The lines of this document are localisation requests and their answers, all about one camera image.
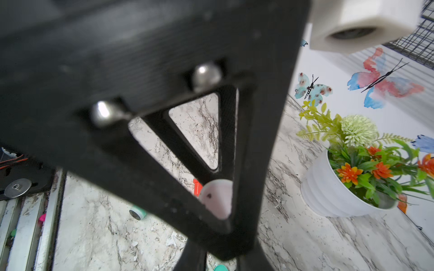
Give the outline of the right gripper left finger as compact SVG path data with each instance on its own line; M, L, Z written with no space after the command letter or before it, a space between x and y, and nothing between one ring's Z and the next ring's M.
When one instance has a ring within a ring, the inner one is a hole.
M205 271L208 252L188 239L173 271Z

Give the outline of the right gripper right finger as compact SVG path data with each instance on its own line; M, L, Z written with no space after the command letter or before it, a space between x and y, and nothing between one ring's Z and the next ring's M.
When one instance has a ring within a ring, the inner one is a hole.
M273 271L259 242L254 244L252 250L237 258L237 271Z

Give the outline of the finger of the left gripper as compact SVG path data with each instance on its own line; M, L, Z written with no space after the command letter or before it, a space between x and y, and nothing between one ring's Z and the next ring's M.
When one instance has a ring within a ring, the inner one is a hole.
M263 258L256 237L267 167L283 113L285 86L223 86L218 89L220 165L211 170L166 111L145 118L153 131L204 185L217 178L233 186L230 215L220 220L183 188L121 121L99 130L79 117L57 128L62 166L157 215L189 240L186 253L207 251L222 260Z

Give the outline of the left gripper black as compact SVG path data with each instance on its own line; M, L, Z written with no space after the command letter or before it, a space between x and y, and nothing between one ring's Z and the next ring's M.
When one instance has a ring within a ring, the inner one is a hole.
M309 1L2 1L1 143L75 168L90 109L144 116L197 97L213 62L240 92L240 159L268 161Z

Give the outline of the red stamp white base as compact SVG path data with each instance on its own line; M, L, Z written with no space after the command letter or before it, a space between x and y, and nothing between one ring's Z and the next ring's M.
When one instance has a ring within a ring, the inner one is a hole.
M219 220L229 218L232 211L232 181L217 179L202 186L194 180L194 195Z

